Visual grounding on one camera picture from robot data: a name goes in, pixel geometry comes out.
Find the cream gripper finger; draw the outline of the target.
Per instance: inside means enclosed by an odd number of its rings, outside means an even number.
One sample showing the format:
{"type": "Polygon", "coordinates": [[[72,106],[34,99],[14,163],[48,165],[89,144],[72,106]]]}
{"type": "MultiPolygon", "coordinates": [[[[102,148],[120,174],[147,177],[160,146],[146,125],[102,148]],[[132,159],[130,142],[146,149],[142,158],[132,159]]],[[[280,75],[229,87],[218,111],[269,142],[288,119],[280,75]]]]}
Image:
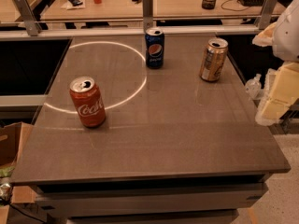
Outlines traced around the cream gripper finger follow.
{"type": "Polygon", "coordinates": [[[276,25],[276,22],[269,24],[263,31],[258,33],[252,39],[252,44],[259,47],[271,46],[273,43],[273,33],[276,28],[276,25]]]}
{"type": "Polygon", "coordinates": [[[263,126],[278,123],[279,119],[299,99],[299,63],[285,62],[277,71],[266,75],[263,97],[255,121],[263,126]]]}

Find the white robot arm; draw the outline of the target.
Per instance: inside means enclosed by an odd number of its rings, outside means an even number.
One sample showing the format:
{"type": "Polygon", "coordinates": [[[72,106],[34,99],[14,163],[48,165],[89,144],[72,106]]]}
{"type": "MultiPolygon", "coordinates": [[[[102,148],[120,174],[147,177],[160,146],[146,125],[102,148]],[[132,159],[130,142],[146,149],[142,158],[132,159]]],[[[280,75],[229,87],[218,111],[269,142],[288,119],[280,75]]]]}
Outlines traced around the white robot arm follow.
{"type": "Polygon", "coordinates": [[[257,34],[252,43],[271,46],[283,65],[267,75],[255,120],[270,126],[299,99],[299,0],[292,0],[278,20],[257,34]]]}

